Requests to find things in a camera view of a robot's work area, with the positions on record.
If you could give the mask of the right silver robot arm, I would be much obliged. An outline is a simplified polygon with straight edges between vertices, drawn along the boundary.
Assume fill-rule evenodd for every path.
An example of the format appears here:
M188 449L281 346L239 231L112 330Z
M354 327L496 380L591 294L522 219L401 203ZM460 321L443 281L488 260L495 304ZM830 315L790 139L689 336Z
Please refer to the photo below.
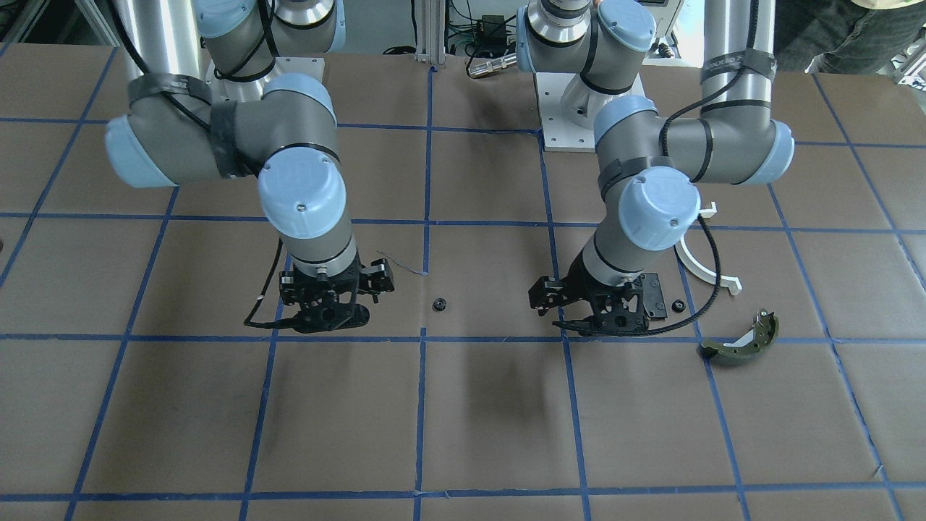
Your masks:
M106 126L116 174L132 187L253 175L292 269L290 318L245 325L303 334L357 329L357 298L394 290L391 267L364 265L340 172L337 118L312 54L343 46L341 1L110 1L130 58L129 112Z

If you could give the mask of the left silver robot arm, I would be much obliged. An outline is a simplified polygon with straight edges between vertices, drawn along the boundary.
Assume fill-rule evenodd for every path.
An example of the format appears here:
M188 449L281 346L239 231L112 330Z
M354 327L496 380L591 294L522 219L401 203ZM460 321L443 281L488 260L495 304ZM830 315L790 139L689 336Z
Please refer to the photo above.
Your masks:
M635 1L530 1L519 9L518 66L575 73L609 97L593 117L606 216L560 281L530 287L539 315L587 301L583 320L558 322L586 336L649 336L644 270L697 220L698 182L768 184L793 158L791 130L770 115L777 63L773 1L705 2L702 98L662 117L631 88L655 36Z

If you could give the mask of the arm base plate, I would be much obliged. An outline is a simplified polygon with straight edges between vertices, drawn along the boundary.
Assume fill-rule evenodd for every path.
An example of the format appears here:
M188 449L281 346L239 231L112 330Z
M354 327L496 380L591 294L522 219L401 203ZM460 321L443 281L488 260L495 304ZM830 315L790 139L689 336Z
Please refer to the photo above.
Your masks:
M578 74L572 73L537 72L535 86L543 123L543 148L593 152L593 122L614 96L589 89Z

